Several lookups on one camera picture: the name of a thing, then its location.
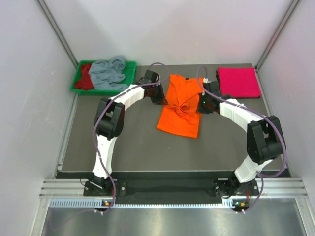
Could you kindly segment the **orange t shirt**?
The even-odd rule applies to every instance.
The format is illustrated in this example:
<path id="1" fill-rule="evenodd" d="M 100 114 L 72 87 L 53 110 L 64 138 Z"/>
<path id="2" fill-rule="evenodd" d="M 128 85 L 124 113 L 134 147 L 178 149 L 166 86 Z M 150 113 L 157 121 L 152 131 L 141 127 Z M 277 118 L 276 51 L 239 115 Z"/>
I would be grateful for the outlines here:
<path id="1" fill-rule="evenodd" d="M 174 135 L 197 138 L 201 114 L 197 112 L 203 79 L 170 76 L 166 95 L 168 102 L 162 109 L 157 129 Z"/>

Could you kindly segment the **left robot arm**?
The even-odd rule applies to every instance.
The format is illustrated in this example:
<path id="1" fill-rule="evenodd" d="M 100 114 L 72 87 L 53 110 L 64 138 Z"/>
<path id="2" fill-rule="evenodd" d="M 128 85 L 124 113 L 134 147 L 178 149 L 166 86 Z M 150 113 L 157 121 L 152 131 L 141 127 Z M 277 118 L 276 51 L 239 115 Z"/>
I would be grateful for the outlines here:
<path id="1" fill-rule="evenodd" d="M 93 184 L 100 195 L 115 192 L 112 173 L 112 157 L 115 142 L 125 122 L 125 111 L 134 103 L 150 98 L 153 104 L 166 105 L 159 75 L 147 70 L 135 84 L 118 95 L 100 100 L 94 119 L 93 141 L 96 149 L 95 165 L 88 184 Z"/>

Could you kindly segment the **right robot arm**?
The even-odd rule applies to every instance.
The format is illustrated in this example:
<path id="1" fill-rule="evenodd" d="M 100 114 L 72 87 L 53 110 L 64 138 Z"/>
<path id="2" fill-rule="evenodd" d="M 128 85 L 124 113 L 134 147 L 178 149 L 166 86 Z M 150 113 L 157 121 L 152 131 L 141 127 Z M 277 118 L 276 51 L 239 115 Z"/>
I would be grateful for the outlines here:
<path id="1" fill-rule="evenodd" d="M 240 195 L 266 165 L 283 154 L 285 142 L 280 120 L 276 116 L 258 115 L 230 95 L 222 95 L 217 81 L 204 78 L 199 84 L 203 91 L 199 94 L 197 112 L 216 112 L 246 132 L 247 156 L 227 182 L 217 187 L 221 196 Z"/>

